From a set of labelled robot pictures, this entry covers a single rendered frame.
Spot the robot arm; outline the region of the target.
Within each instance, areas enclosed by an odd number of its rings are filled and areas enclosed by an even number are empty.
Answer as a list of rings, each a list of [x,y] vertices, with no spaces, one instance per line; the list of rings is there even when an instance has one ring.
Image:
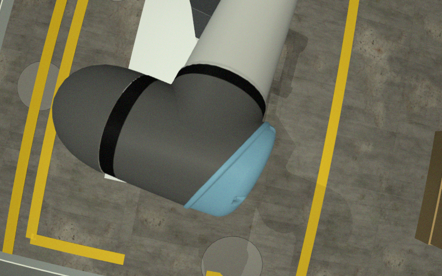
[[[220,0],[172,84],[106,64],[72,73],[52,104],[59,139],[105,175],[185,209],[232,213],[275,143],[262,120],[297,2]]]

